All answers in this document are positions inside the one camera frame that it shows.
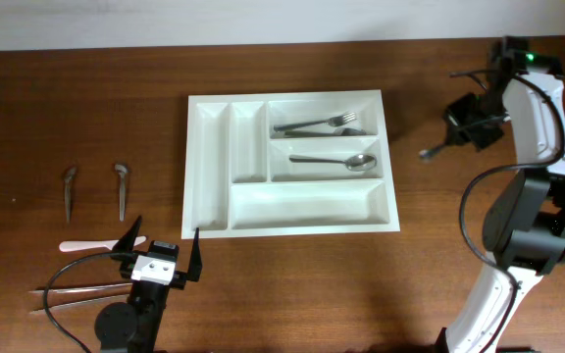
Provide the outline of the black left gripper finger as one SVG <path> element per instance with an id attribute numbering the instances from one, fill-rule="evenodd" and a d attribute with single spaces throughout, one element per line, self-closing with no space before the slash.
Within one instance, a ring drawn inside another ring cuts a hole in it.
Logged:
<path id="1" fill-rule="evenodd" d="M 113 246 L 112 252 L 113 253 L 131 252 L 133 250 L 136 238 L 138 237 L 141 224 L 142 224 L 142 217 L 138 216 L 132 227 Z"/>
<path id="2" fill-rule="evenodd" d="M 189 258 L 186 278 L 188 281 L 199 282 L 202 273 L 202 257 L 199 245 L 200 229 L 195 230 L 192 242 L 192 248 Z"/>

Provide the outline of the metal tablespoon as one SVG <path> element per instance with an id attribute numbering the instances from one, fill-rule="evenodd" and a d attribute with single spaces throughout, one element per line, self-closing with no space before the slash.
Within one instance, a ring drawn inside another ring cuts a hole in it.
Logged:
<path id="1" fill-rule="evenodd" d="M 422 161 L 429 162 L 434 156 L 436 156 L 439 152 L 441 152 L 446 147 L 447 147 L 446 143 L 441 143 L 434 147 L 423 149 L 419 152 L 419 158 Z"/>
<path id="2" fill-rule="evenodd" d="M 291 163 L 338 164 L 345 166 L 351 172 L 366 172 L 378 164 L 376 156 L 372 154 L 355 154 L 343 160 L 291 155 L 288 160 Z"/>

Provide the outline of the small metal teaspoon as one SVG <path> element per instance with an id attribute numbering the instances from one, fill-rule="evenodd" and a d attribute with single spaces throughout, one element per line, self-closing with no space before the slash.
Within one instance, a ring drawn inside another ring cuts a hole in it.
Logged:
<path id="1" fill-rule="evenodd" d="M 123 222 L 125 220 L 126 213 L 126 201 L 127 201 L 127 175 L 128 167 L 123 164 L 116 164 L 115 172 L 120 178 L 119 184 L 119 220 Z"/>
<path id="2" fill-rule="evenodd" d="M 64 204 L 66 213 L 66 222 L 69 224 L 71 222 L 72 210 L 73 210 L 73 182 L 77 174 L 77 166 L 71 166 L 68 168 L 63 176 L 64 182 Z"/>

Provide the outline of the metal fork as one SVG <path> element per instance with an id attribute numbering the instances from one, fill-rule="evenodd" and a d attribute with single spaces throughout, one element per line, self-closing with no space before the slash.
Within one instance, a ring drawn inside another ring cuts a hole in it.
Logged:
<path id="1" fill-rule="evenodd" d="M 330 117 L 323 120 L 318 121 L 311 121 L 311 122 L 304 122 L 304 123 L 296 123 L 296 124 L 289 124 L 289 125 L 278 125 L 273 127 L 273 131 L 280 132 L 280 131 L 288 131 L 294 130 L 301 127 L 307 126 L 317 126 L 317 125 L 326 125 L 330 127 L 340 127 L 344 126 L 348 123 L 351 123 L 357 119 L 357 115 L 352 112 L 344 113 L 338 116 Z"/>
<path id="2" fill-rule="evenodd" d="M 367 135 L 367 132 L 363 129 L 352 128 L 352 127 L 339 127 L 333 131 L 329 132 L 317 132 L 308 130 L 289 130 L 286 131 L 283 136 L 285 138 L 294 137 L 331 137 L 331 136 L 363 136 Z"/>

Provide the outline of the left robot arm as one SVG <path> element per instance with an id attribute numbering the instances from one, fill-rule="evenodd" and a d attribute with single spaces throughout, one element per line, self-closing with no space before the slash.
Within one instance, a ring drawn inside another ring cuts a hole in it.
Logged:
<path id="1" fill-rule="evenodd" d="M 131 289 L 125 302 L 106 306 L 95 320 L 102 353 L 152 352 L 169 291 L 183 289 L 190 280 L 189 274 L 177 269 L 177 245 L 153 241 L 145 252 L 134 249 L 141 224 L 142 218 L 137 218 L 111 251 Z"/>

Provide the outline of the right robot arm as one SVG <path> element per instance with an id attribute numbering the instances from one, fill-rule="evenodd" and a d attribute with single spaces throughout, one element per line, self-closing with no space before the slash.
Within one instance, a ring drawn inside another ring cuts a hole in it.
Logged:
<path id="1" fill-rule="evenodd" d="M 437 352 L 493 352 L 527 293 L 565 262 L 565 116 L 560 61 L 506 36 L 482 88 L 449 105 L 446 145 L 484 149 L 510 124 L 517 160 L 488 210 L 483 267 Z M 181 234 L 247 237 L 396 231 L 377 90 L 195 95 L 188 100 Z"/>

